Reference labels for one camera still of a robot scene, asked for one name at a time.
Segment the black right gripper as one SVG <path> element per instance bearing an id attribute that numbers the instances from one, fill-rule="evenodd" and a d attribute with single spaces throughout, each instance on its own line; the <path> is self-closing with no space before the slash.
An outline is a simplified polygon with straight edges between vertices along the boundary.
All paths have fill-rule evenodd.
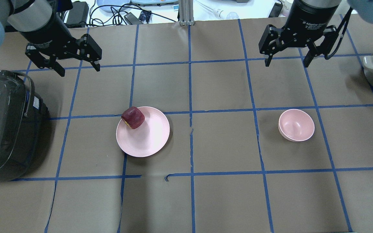
<path id="1" fill-rule="evenodd" d="M 259 42 L 259 52 L 269 67 L 273 55 L 287 48 L 308 47 L 303 66 L 308 68 L 314 58 L 331 54 L 341 27 L 329 25 L 336 6 L 292 6 L 285 24 L 278 28 L 267 25 Z"/>

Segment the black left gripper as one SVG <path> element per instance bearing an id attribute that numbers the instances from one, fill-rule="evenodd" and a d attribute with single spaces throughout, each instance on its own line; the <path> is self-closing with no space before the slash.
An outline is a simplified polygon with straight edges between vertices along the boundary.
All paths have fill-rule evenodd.
<path id="1" fill-rule="evenodd" d="M 73 58 L 89 62 L 95 71 L 100 71 L 100 46 L 89 34 L 74 38 L 58 15 L 51 15 L 41 28 L 26 31 L 25 39 L 29 42 L 25 55 L 40 69 L 48 68 L 65 77 L 65 69 L 56 59 Z"/>

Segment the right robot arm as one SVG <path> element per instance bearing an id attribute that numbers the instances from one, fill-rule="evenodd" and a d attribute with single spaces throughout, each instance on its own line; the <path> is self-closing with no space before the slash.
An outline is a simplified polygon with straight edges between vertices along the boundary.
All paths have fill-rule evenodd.
<path id="1" fill-rule="evenodd" d="M 326 60 L 338 51 L 355 10 L 366 22 L 373 24 L 373 0 L 348 0 L 349 9 L 339 26 L 329 25 L 340 0 L 295 0 L 285 24 L 281 28 L 267 25 L 258 44 L 265 56 L 265 66 L 270 66 L 273 56 L 287 48 L 305 48 L 303 66 L 323 55 Z"/>

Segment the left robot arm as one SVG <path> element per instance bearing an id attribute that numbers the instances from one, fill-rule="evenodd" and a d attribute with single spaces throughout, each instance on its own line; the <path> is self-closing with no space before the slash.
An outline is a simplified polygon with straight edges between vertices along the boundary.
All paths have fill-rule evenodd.
<path id="1" fill-rule="evenodd" d="M 64 76 L 59 60 L 89 62 L 100 71 L 102 49 L 89 35 L 74 38 L 66 24 L 46 0 L 0 0 L 0 47 L 6 25 L 11 25 L 27 41 L 25 55 L 40 69 L 52 69 Z"/>

